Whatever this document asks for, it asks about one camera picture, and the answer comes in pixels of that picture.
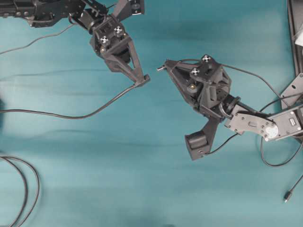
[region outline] teal fabric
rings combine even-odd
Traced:
[[[107,5],[111,0],[103,1]],[[0,49],[58,32],[1,19]],[[166,59],[213,56],[259,73],[279,92],[294,78],[286,4],[277,0],[146,0],[146,15],[124,21],[151,82],[102,113],[81,121],[9,113],[2,116],[3,154],[37,167],[42,193],[25,227],[234,227],[301,226],[303,185],[288,204],[282,197],[303,171],[302,154],[282,168],[265,166],[259,140],[245,133],[196,162],[184,135],[206,118],[182,99],[166,72]],[[88,114],[131,85],[111,73],[79,27],[30,48],[0,56],[0,98],[5,108],[67,115]],[[234,96],[260,109],[275,95],[257,78],[227,69]],[[279,105],[268,112],[279,111]],[[220,125],[214,148],[232,132]],[[266,143],[279,163],[296,150],[293,139]],[[34,178],[25,168],[30,183]],[[1,162],[0,225],[21,206],[19,176]]]

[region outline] bolt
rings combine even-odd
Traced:
[[[189,85],[189,88],[194,90],[196,88],[196,86],[194,84]]]

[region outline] cable connector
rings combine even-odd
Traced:
[[[284,196],[284,202],[288,202],[290,200],[290,197],[292,197],[293,192],[292,191],[288,191],[286,192],[285,196]]]

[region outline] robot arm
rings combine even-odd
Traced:
[[[185,101],[208,118],[198,132],[185,136],[193,160],[211,152],[219,123],[242,135],[250,131],[265,141],[280,140],[303,133],[303,105],[290,107],[274,115],[264,114],[230,95],[232,80],[212,57],[205,55],[198,63],[167,60],[159,70],[166,69]]]
[[[90,44],[112,72],[121,72],[136,87],[150,80],[144,75],[133,41],[121,21],[144,13],[144,0],[119,0],[114,12],[96,0],[2,0],[0,17],[19,17],[32,27],[53,26],[69,18],[92,35]]]

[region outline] wire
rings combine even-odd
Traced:
[[[262,112],[262,111],[265,110],[267,107],[269,107],[270,105],[272,105],[272,104],[274,104],[274,103],[276,103],[276,102],[278,102],[278,101],[280,101],[280,100],[283,100],[283,99],[286,99],[286,98],[295,97],[295,96],[300,96],[300,95],[303,95],[303,92],[300,92],[300,93],[297,93],[297,94],[294,94],[294,95],[291,95],[291,96],[285,96],[285,97],[279,98],[279,99],[277,99],[277,100],[275,100],[275,101],[272,101],[272,102],[268,103],[266,106],[264,106],[264,107],[260,110],[260,112]]]
[[[12,163],[11,161],[9,161],[8,159],[4,158],[4,157],[1,157],[0,156],[0,159],[6,161],[9,165],[11,165],[13,168],[16,169],[16,171],[18,172],[18,174],[21,176],[22,178],[22,181],[23,181],[23,185],[24,185],[24,198],[23,198],[23,203],[22,203],[22,206],[21,206],[21,210],[19,211],[19,213],[17,214],[17,217],[15,218],[15,220],[10,224],[8,225],[8,227],[12,227],[14,226],[17,221],[20,219],[24,209],[25,209],[25,206],[27,204],[27,199],[28,199],[28,187],[27,187],[27,180],[24,176],[24,174],[21,172],[21,170],[14,164]]]
[[[298,185],[298,183],[303,179],[303,175],[297,180],[297,182],[294,184],[294,186],[291,188],[291,192],[295,189],[295,187]]]
[[[267,107],[269,107],[270,105],[280,101],[280,100],[283,100],[283,99],[286,99],[286,98],[291,98],[291,97],[294,97],[294,96],[299,96],[299,95],[303,95],[303,92],[301,93],[297,93],[297,94],[294,94],[294,95],[291,95],[291,96],[285,96],[285,97],[282,97],[282,98],[279,98],[273,102],[270,102],[269,104],[267,104],[266,106],[264,106],[260,112],[262,112],[263,110],[265,110]],[[301,146],[298,148],[298,150],[293,154],[293,156],[290,157],[290,159],[288,159],[287,161],[283,162],[283,163],[280,163],[280,164],[270,164],[268,163],[265,158],[264,158],[264,149],[263,149],[263,137],[261,138],[261,143],[260,143],[260,150],[261,150],[261,158],[262,158],[262,161],[267,165],[267,166],[270,166],[270,167],[280,167],[280,166],[284,166],[286,164],[288,164],[291,160],[293,160],[296,155],[298,154],[298,152],[301,150],[303,146],[303,142],[301,144]]]
[[[121,93],[119,93],[117,96],[115,96],[114,98],[112,98],[110,101],[108,101],[106,104],[104,104],[103,106],[101,106],[99,109],[95,110],[94,112],[84,115],[84,116],[66,116],[66,115],[60,115],[60,114],[56,114],[56,113],[49,113],[49,112],[41,112],[41,111],[33,111],[33,110],[23,110],[23,109],[10,109],[10,110],[1,110],[0,114],[2,113],[29,113],[29,114],[39,114],[39,115],[47,115],[47,116],[52,116],[52,117],[58,117],[58,118],[64,118],[64,119],[69,119],[69,120],[79,120],[79,119],[85,119],[88,117],[91,117],[99,112],[101,112],[102,110],[104,110],[106,107],[108,107],[109,105],[111,105],[113,102],[115,102],[117,99],[121,98],[123,95],[125,95],[126,93],[128,93],[129,91],[133,90],[134,88],[136,88],[136,85],[132,85],[129,88],[125,89],[124,91],[122,91]]]
[[[249,72],[249,71],[246,71],[246,70],[242,70],[242,69],[239,69],[239,68],[236,68],[236,67],[233,67],[233,66],[229,66],[229,65],[225,65],[225,64],[222,64],[224,67],[227,67],[227,68],[230,68],[230,69],[233,69],[233,70],[237,70],[237,71],[240,71],[240,72],[244,72],[244,73],[247,73],[247,74],[250,74],[254,77],[257,77],[259,79],[261,79],[264,83],[266,83],[266,85],[279,97],[281,98],[281,96],[279,95],[279,93],[263,78],[261,77],[260,75],[258,74],[255,74],[255,73],[252,73],[252,72]],[[283,102],[289,107],[288,103],[286,101],[283,100]]]
[[[285,162],[283,163],[280,163],[280,164],[271,164],[269,162],[267,162],[264,158],[264,150],[263,150],[263,137],[261,138],[261,143],[260,143],[260,149],[261,149],[261,158],[262,158],[262,161],[267,165],[267,166],[270,166],[270,167],[281,167],[281,166],[285,166],[286,164],[288,164],[291,160],[294,159],[294,157],[296,157],[296,155],[299,153],[299,151],[302,149],[303,147],[303,142],[300,144],[299,148],[297,149],[297,151]]]
[[[107,7],[107,9],[110,9],[110,8],[114,7],[116,4],[117,3],[115,3],[115,4],[113,4],[113,5],[109,6],[109,7]]]
[[[31,41],[29,44],[25,45],[25,46],[21,46],[21,47],[17,47],[17,48],[13,48],[13,49],[9,49],[9,50],[6,50],[6,51],[2,51],[0,52],[0,55],[1,54],[5,54],[5,53],[8,53],[8,52],[12,52],[12,51],[17,51],[17,50],[22,50],[22,49],[25,49],[29,46],[31,46],[32,44],[34,44],[35,42],[37,42],[38,40],[40,39],[45,39],[45,38],[48,38],[48,37],[54,37],[54,36],[59,36],[61,35],[63,32],[67,31],[68,29],[70,29],[71,27],[75,26],[75,24],[72,24],[72,25],[69,25],[67,28],[65,28],[64,30],[58,32],[58,33],[55,33],[55,34],[50,34],[50,35],[44,35],[42,37],[39,37],[33,41]]]
[[[35,200],[34,200],[32,206],[31,206],[31,208],[29,209],[29,211],[25,215],[25,217],[19,222],[18,225],[16,225],[16,227],[20,227],[28,219],[28,217],[30,216],[30,214],[32,213],[32,211],[34,210],[34,208],[35,208],[35,206],[37,204],[37,201],[38,201],[38,198],[39,198],[39,194],[40,194],[40,178],[39,178],[39,174],[38,174],[37,170],[30,163],[28,163],[27,161],[25,161],[25,160],[23,160],[21,158],[13,157],[13,156],[0,156],[0,158],[3,159],[3,160],[5,160],[6,162],[8,162],[11,166],[13,166],[18,171],[18,173],[21,175],[21,177],[23,179],[23,183],[24,183],[24,187],[25,187],[25,196],[24,196],[24,202],[23,202],[22,208],[21,208],[20,212],[18,213],[17,218],[14,220],[14,222],[12,224],[9,225],[9,227],[13,227],[17,223],[17,221],[19,220],[21,214],[23,213],[23,211],[25,209],[25,206],[26,206],[26,203],[27,203],[27,199],[28,199],[28,189],[27,189],[26,178],[24,177],[24,175],[20,171],[20,169],[16,165],[14,165],[12,162],[10,162],[10,160],[21,162],[24,165],[28,166],[32,170],[32,172],[34,173],[35,178],[36,178],[36,195],[35,195]]]
[[[219,150],[221,150],[231,139],[233,139],[234,137],[238,136],[239,134],[234,134],[232,136],[230,136],[220,147],[218,147],[217,149],[215,149],[212,152],[207,153],[206,155],[211,155]]]

